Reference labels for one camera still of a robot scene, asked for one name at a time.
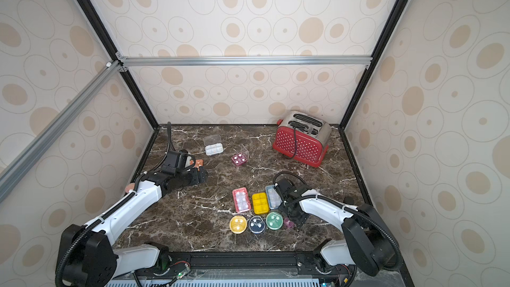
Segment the teal rectangular pillbox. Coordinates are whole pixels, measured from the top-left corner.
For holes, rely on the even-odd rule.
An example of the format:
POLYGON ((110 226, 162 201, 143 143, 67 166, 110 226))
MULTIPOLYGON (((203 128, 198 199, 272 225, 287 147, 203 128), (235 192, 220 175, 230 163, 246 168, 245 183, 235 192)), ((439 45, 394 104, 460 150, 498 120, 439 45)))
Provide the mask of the teal rectangular pillbox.
POLYGON ((282 199, 278 195, 274 186, 273 185, 266 186, 265 191, 270 210, 275 210, 279 208, 279 206, 282 204, 282 199))

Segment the green round pillbox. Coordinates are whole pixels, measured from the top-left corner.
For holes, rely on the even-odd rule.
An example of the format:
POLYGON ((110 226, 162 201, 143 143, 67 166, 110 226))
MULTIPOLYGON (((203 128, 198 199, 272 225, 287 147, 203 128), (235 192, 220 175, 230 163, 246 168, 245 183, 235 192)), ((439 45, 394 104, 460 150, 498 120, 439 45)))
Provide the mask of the green round pillbox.
POLYGON ((266 216, 266 226, 273 231, 277 231, 282 228, 284 224, 284 218, 278 212, 272 211, 266 216))

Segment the white pillbox with amber lid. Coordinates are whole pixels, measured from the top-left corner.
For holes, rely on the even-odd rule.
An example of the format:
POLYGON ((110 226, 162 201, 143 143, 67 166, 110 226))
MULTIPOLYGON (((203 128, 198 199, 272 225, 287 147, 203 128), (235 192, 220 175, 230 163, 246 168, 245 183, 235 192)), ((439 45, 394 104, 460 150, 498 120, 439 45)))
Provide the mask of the white pillbox with amber lid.
POLYGON ((265 192, 252 195, 252 207, 255 215, 265 215, 270 212, 268 197, 265 192))

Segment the dark blue round pillbox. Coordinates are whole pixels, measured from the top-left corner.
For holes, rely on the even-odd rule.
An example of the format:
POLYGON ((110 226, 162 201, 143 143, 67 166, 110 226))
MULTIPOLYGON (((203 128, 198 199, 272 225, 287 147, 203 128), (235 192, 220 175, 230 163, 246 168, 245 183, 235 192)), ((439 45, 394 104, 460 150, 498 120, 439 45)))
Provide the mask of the dark blue round pillbox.
POLYGON ((262 234, 266 229, 266 223, 261 216, 255 215, 249 219, 248 229, 256 235, 262 234))

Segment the red pillbox clear lid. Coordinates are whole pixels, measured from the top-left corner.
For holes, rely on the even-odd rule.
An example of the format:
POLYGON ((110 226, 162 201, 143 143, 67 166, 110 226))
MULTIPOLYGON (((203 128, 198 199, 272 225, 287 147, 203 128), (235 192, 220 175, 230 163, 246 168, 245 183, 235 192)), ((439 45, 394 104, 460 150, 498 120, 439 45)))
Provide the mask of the red pillbox clear lid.
POLYGON ((251 203, 248 191, 245 187, 234 189, 232 191, 235 209, 237 213, 245 213, 251 210, 251 203))

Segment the yellow round pillbox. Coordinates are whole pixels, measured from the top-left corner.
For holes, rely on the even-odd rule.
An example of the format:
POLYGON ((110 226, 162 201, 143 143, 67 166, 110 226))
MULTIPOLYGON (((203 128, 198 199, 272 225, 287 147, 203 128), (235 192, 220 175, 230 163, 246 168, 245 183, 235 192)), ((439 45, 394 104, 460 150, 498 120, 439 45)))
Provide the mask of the yellow round pillbox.
POLYGON ((247 227, 247 219, 242 215, 235 215, 229 221, 229 228, 236 235, 242 234, 247 227))

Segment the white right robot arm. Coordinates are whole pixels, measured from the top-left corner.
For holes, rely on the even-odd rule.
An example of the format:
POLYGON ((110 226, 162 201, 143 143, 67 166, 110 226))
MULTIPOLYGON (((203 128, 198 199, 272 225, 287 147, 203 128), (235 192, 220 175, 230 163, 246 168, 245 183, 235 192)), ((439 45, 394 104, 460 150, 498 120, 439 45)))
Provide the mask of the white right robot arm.
POLYGON ((282 200, 278 210, 297 227, 313 215, 341 231, 342 240, 327 239, 313 252, 318 271, 329 273, 337 265, 354 265, 377 276, 381 271, 401 269, 404 260, 399 244, 374 207, 338 202, 287 171, 277 173, 272 182, 282 200))

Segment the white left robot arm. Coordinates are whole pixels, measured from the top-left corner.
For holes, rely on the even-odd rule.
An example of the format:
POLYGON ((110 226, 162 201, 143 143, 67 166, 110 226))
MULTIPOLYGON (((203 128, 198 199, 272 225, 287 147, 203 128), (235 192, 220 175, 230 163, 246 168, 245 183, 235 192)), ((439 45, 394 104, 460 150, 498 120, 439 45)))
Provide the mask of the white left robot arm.
POLYGON ((64 230, 55 268, 56 286, 106 286, 117 276, 146 268, 158 276, 169 272, 171 256, 165 245, 113 247, 145 210, 167 194, 207 181, 208 172, 198 166, 195 156, 186 150, 177 151, 171 136, 167 140, 161 161, 141 173, 122 199, 84 225, 70 225, 64 230))

